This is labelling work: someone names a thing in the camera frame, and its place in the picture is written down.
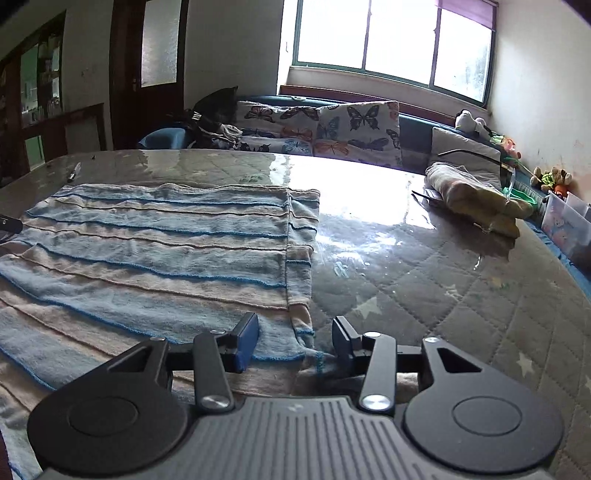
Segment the dark wooden door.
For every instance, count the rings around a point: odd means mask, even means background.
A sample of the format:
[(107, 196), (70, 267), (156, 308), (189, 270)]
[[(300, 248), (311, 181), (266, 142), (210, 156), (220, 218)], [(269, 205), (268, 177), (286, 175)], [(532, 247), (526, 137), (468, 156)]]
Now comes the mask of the dark wooden door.
[(115, 1), (109, 47), (113, 147), (130, 149), (183, 110), (189, 3)]

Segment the black white pen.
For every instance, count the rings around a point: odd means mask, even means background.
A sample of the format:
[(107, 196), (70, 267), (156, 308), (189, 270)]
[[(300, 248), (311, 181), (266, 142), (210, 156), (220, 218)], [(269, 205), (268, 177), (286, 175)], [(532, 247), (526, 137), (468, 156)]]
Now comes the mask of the black white pen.
[(76, 177), (79, 175), (79, 173), (80, 173), (80, 170), (81, 170), (81, 163), (80, 163), (80, 162), (78, 162), (78, 163), (77, 163), (77, 164), (74, 166), (74, 168), (71, 170), (71, 172), (68, 174), (68, 177), (67, 177), (67, 182), (68, 182), (68, 183), (71, 183), (71, 182), (73, 182), (73, 181), (76, 179)]

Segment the right butterfly pillow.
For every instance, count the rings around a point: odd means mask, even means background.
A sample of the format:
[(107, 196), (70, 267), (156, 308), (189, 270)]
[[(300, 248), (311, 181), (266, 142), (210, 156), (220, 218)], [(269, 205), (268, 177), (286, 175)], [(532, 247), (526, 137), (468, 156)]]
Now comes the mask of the right butterfly pillow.
[(342, 103), (318, 109), (316, 156), (401, 167), (398, 101)]

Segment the blue sofa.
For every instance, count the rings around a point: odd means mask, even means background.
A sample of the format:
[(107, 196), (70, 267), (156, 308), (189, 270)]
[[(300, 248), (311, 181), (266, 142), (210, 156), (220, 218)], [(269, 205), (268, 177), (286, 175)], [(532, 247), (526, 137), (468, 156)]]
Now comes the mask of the blue sofa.
[[(329, 100), (286, 96), (286, 95), (263, 95), (250, 96), (243, 98), (243, 101), (263, 103), (273, 107), (324, 107), (331, 106)], [(445, 127), (446, 125), (434, 122), (417, 115), (401, 113), (399, 117), (403, 157), (411, 159), (415, 154), (427, 154), (432, 147), (432, 129), (434, 127)], [(181, 149), (186, 148), (191, 140), (185, 127), (180, 125), (180, 120), (170, 120), (170, 126), (164, 133), (148, 133), (138, 142), (140, 149)], [(590, 276), (578, 269), (571, 260), (556, 246), (552, 240), (541, 229), (534, 220), (527, 220), (526, 223), (537, 237), (549, 248), (552, 255), (555, 256), (573, 277), (577, 285), (581, 288), (587, 298), (590, 298)]]

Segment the white plush toy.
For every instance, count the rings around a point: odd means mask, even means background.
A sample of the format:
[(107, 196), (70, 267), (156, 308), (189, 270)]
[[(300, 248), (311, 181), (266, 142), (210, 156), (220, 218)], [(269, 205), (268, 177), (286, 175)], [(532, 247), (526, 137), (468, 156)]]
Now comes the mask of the white plush toy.
[(475, 118), (469, 110), (462, 110), (455, 118), (455, 129), (467, 135), (475, 135), (483, 139), (491, 137), (491, 130), (486, 121), (481, 118)]

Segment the black bag on sofa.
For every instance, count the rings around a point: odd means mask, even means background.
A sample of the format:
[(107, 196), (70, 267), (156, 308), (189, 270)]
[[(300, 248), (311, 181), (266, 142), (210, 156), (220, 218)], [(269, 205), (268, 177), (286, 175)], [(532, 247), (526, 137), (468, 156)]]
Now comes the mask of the black bag on sofa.
[(189, 148), (238, 150), (242, 130), (233, 124), (238, 87), (225, 87), (201, 98), (184, 112), (183, 128)]

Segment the dark wooden cabinet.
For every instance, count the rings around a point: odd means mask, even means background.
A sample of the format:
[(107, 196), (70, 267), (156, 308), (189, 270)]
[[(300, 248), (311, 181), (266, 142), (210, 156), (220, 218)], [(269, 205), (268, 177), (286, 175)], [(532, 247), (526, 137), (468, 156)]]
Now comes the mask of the dark wooden cabinet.
[(65, 20), (58, 14), (1, 59), (3, 186), (55, 158), (107, 149), (104, 104), (64, 104)]

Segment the blue striped sweater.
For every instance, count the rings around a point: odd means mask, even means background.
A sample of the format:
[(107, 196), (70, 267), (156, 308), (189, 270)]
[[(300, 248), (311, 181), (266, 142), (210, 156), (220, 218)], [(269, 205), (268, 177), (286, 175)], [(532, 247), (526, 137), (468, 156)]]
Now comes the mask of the blue striped sweater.
[(1, 463), (40, 467), (30, 412), (49, 393), (153, 337), (188, 343), (259, 316), (240, 393), (291, 394), (329, 370), (315, 347), (315, 189), (66, 186), (1, 242)]

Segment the grey cushion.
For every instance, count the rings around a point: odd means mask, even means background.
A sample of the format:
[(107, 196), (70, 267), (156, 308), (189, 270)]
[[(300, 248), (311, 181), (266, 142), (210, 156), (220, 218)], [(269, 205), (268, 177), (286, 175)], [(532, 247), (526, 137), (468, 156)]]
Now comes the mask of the grey cushion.
[(428, 165), (437, 162), (462, 167), (479, 181), (501, 188), (501, 153), (497, 149), (450, 130), (434, 127)]

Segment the brown plush toy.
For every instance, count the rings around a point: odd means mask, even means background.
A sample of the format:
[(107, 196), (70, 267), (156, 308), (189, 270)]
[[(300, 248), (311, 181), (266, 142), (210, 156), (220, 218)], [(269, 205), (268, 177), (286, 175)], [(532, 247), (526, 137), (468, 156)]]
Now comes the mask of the brown plush toy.
[(570, 173), (556, 166), (546, 171), (537, 166), (530, 177), (532, 187), (538, 188), (545, 194), (552, 192), (562, 199), (568, 196), (572, 181), (573, 178)]

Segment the folded yellow floral cloth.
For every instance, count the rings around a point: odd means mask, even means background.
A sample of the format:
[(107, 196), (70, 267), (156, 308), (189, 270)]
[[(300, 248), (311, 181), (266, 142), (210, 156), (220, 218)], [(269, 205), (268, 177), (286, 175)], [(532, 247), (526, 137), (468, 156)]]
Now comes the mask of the folded yellow floral cloth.
[(520, 236), (516, 220), (527, 219), (534, 213), (531, 204), (508, 198), (464, 166), (435, 162), (426, 169), (426, 177), (452, 212), (469, 218), (483, 230), (516, 239)]

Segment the butterfly pillow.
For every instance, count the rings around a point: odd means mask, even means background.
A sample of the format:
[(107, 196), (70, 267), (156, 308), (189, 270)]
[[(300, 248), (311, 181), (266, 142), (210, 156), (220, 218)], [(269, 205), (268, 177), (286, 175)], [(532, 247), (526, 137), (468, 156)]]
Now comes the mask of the butterfly pillow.
[(235, 126), (245, 151), (311, 156), (317, 138), (318, 108), (277, 107), (238, 101)]
[(318, 109), (316, 156), (401, 167), (398, 101), (342, 103)]

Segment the left butterfly pillow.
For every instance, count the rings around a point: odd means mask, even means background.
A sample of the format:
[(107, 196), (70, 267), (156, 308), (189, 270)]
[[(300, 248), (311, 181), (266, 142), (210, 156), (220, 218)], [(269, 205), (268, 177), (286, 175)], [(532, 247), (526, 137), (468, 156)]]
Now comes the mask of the left butterfly pillow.
[(235, 126), (245, 151), (311, 156), (317, 138), (318, 108), (277, 107), (238, 101)]

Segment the clear plastic storage box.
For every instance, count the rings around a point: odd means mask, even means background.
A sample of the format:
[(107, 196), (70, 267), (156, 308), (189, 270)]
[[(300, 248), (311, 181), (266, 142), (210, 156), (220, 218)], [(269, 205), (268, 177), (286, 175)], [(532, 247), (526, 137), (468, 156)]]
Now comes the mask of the clear plastic storage box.
[(565, 200), (550, 193), (542, 230), (580, 269), (590, 268), (589, 203), (572, 193)]

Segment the orange green plush toy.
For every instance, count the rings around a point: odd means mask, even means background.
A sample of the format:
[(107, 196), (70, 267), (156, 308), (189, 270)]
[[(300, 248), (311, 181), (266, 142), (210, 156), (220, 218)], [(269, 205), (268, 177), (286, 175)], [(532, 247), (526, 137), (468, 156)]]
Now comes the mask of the orange green plush toy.
[(516, 160), (521, 159), (521, 153), (517, 150), (516, 144), (513, 139), (505, 135), (493, 135), (491, 142), (503, 149), (505, 155)]

